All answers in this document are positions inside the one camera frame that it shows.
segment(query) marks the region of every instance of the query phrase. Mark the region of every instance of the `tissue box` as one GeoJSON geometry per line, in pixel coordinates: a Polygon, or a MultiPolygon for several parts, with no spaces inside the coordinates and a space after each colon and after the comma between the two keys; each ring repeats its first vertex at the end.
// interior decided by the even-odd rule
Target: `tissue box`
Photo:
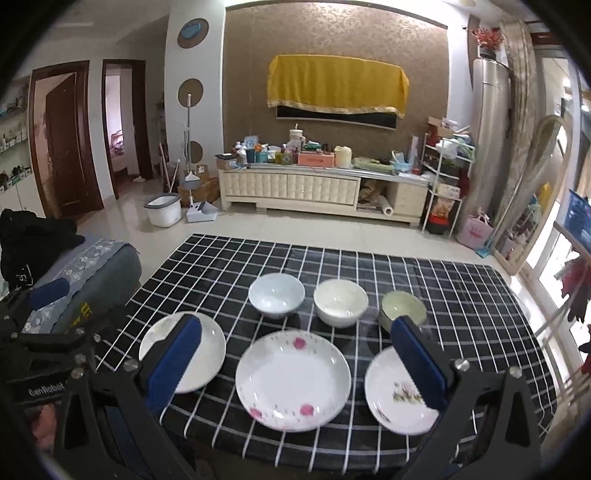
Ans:
{"type": "Polygon", "coordinates": [[[297,156],[297,164],[307,167],[334,167],[335,154],[300,152],[297,156]]]}

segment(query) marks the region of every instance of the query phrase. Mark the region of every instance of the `floral plate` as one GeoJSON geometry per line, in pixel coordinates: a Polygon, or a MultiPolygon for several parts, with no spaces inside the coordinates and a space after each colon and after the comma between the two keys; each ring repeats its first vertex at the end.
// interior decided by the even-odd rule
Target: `floral plate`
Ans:
{"type": "Polygon", "coordinates": [[[246,411],[281,432],[314,430],[347,403],[351,371],[328,340],[305,330],[258,339],[242,355],[236,390],[246,411]]]}
{"type": "Polygon", "coordinates": [[[369,364],[365,400],[378,422],[403,435],[428,432],[439,416],[425,405],[394,347],[384,349],[369,364]]]}

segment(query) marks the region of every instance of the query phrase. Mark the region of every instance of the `yellow cloth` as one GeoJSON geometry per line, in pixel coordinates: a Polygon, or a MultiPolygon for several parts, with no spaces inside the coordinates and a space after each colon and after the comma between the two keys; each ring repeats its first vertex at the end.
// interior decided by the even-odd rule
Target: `yellow cloth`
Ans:
{"type": "Polygon", "coordinates": [[[542,208],[542,212],[546,212],[551,196],[552,187],[550,186],[550,183],[546,182],[540,187],[540,190],[538,191],[538,203],[542,208]]]}
{"type": "Polygon", "coordinates": [[[278,55],[267,105],[322,113],[406,113],[408,77],[396,65],[328,55],[278,55]]]}

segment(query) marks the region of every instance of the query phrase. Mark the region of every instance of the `blue container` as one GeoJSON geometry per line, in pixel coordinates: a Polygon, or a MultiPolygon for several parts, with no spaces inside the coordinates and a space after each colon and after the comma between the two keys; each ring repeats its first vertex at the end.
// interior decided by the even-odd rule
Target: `blue container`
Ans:
{"type": "Polygon", "coordinates": [[[591,252],[591,205],[572,190],[569,192],[569,209],[564,217],[564,228],[591,252]]]}

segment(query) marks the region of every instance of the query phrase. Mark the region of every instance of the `white bucket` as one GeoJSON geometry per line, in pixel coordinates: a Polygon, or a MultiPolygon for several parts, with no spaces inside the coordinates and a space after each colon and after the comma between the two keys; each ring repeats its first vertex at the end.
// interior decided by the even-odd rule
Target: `white bucket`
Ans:
{"type": "Polygon", "coordinates": [[[150,223],[169,227],[181,219],[181,197],[177,193],[162,193],[144,203],[150,223]]]}

